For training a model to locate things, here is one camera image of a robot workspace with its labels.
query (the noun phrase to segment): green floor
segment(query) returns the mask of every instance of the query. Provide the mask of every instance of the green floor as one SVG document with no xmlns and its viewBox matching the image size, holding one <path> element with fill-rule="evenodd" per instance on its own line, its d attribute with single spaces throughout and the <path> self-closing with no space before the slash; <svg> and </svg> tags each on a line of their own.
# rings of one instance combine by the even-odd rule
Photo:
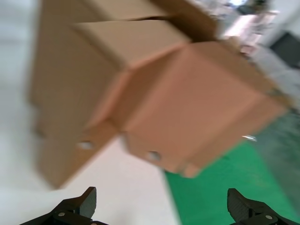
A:
<svg viewBox="0 0 300 225">
<path fill-rule="evenodd" d="M 183 225 L 229 225 L 228 188 L 266 202 L 280 215 L 299 221 L 294 208 L 262 157 L 248 142 L 241 143 L 194 179 L 166 173 Z"/>
</svg>

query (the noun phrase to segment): floor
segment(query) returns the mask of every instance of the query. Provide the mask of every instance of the floor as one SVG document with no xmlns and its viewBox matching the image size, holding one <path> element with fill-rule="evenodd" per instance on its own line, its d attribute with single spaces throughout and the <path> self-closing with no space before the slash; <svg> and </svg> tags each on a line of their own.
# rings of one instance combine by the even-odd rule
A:
<svg viewBox="0 0 300 225">
<path fill-rule="evenodd" d="M 21 224 L 95 186 L 95 220 L 110 225 L 177 225 L 163 173 L 128 155 L 119 138 L 62 190 L 51 190 L 36 172 L 39 139 L 32 132 L 35 112 L 26 93 L 37 2 L 0 0 L 1 223 Z"/>
</svg>

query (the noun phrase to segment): cardboard box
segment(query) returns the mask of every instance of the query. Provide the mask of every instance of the cardboard box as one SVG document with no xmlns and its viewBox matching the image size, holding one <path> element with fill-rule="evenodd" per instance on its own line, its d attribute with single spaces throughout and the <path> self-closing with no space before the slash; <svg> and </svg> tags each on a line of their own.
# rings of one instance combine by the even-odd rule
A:
<svg viewBox="0 0 300 225">
<path fill-rule="evenodd" d="M 285 111 L 215 40 L 216 21 L 185 0 L 150 1 L 44 0 L 31 98 L 54 186 L 119 132 L 133 155 L 193 176 Z"/>
<path fill-rule="evenodd" d="M 57 56 L 60 63 L 52 70 L 55 91 L 41 112 L 47 120 L 39 168 L 57 187 L 116 135 L 107 119 L 131 77 L 140 71 L 155 75 L 167 66 L 169 54 L 189 43 L 159 20 L 82 23 L 69 29 L 65 38 Z M 106 138 L 103 127 L 111 130 Z M 94 128 L 98 137 L 89 135 L 95 134 Z M 75 151 L 82 142 L 95 147 L 90 153 Z"/>
<path fill-rule="evenodd" d="M 175 58 L 147 91 L 133 77 L 111 115 L 129 151 L 144 160 L 193 176 L 286 111 L 244 81 L 246 66 L 233 68 L 236 55 L 218 42 L 189 45 Z"/>
<path fill-rule="evenodd" d="M 146 0 L 43 0 L 30 98 L 40 107 L 55 91 L 52 78 L 62 46 L 73 23 L 165 18 L 167 14 Z"/>
</svg>

